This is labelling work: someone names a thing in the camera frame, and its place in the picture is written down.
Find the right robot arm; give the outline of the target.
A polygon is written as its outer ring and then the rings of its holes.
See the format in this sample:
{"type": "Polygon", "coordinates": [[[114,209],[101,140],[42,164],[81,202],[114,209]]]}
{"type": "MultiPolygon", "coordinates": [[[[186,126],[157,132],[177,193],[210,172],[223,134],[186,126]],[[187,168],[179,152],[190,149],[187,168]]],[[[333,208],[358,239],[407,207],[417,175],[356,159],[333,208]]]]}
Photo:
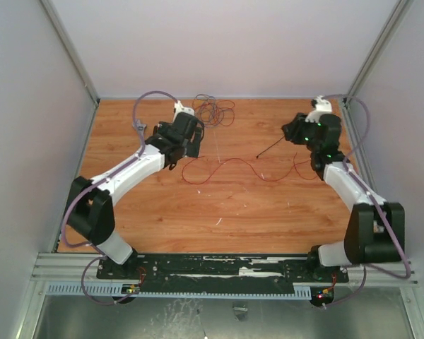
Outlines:
{"type": "Polygon", "coordinates": [[[312,169],[350,211],[342,241],[311,248],[308,276],[323,281],[335,266],[406,262],[404,207],[376,194],[340,151],[340,117],[323,114],[312,121],[298,113],[282,130],[287,141],[307,147],[312,169]]]}

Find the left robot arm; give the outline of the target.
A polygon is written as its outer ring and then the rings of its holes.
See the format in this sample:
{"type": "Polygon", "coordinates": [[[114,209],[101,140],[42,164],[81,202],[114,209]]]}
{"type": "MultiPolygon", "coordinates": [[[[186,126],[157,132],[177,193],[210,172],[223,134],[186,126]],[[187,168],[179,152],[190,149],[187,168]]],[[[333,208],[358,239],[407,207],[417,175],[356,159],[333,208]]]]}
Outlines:
{"type": "Polygon", "coordinates": [[[136,250],[116,230],[114,207],[152,174],[174,169],[184,157],[197,158],[204,129],[195,116],[180,112],[172,122],[159,122],[141,147],[112,169],[91,179],[75,178],[61,224],[62,240],[66,241],[66,226],[70,226],[86,239],[82,245],[93,246],[114,262],[113,270],[121,278],[133,277],[138,269],[132,257],[136,250]]]}

